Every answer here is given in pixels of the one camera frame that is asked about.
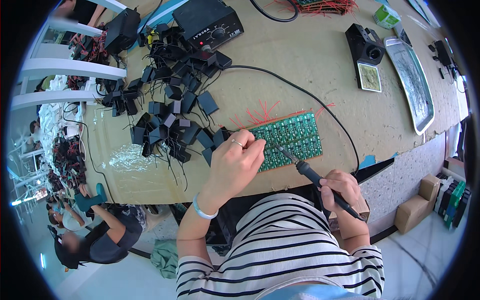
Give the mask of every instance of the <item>woman's arm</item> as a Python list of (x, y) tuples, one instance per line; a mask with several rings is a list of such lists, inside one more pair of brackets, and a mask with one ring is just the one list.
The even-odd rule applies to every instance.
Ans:
[[(265, 140), (255, 140), (247, 130), (234, 133), (212, 154), (210, 177), (198, 194), (201, 211), (213, 215), (230, 198), (241, 192), (255, 177), (264, 161)], [(179, 258), (193, 255), (210, 261), (205, 245), (209, 219), (200, 217), (193, 205), (180, 222), (177, 232)]]
[(85, 221), (82, 219), (82, 217), (79, 216), (78, 213), (76, 213), (74, 210), (72, 210), (68, 203), (64, 202), (63, 205), (65, 206), (65, 210), (68, 211), (75, 220), (77, 220), (77, 222), (80, 224), (80, 227), (85, 225)]
[(335, 202), (332, 190), (339, 192), (353, 206), (362, 197), (357, 180), (350, 174), (340, 170), (332, 170), (324, 179), (320, 179), (322, 200), (325, 209), (335, 212), (338, 227), (344, 240), (345, 250), (349, 253), (359, 246), (370, 245), (370, 234), (367, 223), (352, 217)]
[(108, 236), (115, 244), (118, 243), (125, 234), (125, 225), (123, 225), (114, 215), (98, 205), (93, 205), (92, 209), (107, 223), (108, 227), (110, 227), (107, 231)]
[(97, 4), (95, 12), (93, 13), (92, 18), (90, 18), (90, 22), (88, 22), (87, 25), (90, 26), (90, 27), (95, 27), (96, 22), (97, 22), (98, 18), (100, 17), (100, 15), (102, 14), (104, 9), (105, 9), (105, 7), (101, 6), (100, 4)]

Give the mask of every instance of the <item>woman's hand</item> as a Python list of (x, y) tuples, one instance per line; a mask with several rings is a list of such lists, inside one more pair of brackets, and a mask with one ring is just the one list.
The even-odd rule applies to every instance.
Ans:
[(325, 178), (320, 179), (322, 200), (325, 209), (338, 214), (343, 209), (334, 202), (332, 190), (340, 193), (345, 201), (354, 206), (360, 197), (360, 186), (350, 174), (334, 169)]
[(68, 212), (71, 212), (72, 211), (72, 208), (70, 207), (70, 205), (68, 205), (67, 202), (64, 202), (63, 203), (63, 206), (65, 207), (65, 210), (68, 211)]
[(242, 129), (213, 152), (210, 177), (197, 198), (204, 213), (214, 214), (252, 181), (264, 162), (264, 147), (265, 140), (255, 140), (251, 132)]

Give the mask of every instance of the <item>striped shirt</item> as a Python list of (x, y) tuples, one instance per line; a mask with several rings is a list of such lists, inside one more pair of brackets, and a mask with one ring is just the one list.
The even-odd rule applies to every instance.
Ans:
[(179, 259), (178, 299), (260, 299), (294, 283), (319, 281), (380, 297), (384, 269), (380, 249), (341, 249), (325, 215), (297, 195), (281, 193), (256, 204), (237, 224), (225, 261), (215, 271), (196, 256)]

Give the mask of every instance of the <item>metal tray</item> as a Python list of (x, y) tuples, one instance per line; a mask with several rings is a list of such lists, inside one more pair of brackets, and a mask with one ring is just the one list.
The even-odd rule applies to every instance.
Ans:
[(386, 37), (384, 44), (407, 95), (413, 128), (418, 135), (422, 135), (435, 118), (432, 95), (423, 68), (413, 49), (401, 39)]

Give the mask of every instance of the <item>green circuit board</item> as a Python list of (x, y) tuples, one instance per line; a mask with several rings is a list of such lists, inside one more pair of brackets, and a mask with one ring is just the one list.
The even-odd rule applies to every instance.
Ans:
[(322, 145), (315, 123), (315, 115), (309, 111), (282, 120), (248, 129), (255, 139), (266, 140), (265, 161), (259, 172), (290, 165), (292, 161), (283, 155), (275, 144), (284, 147), (299, 159), (322, 155)]

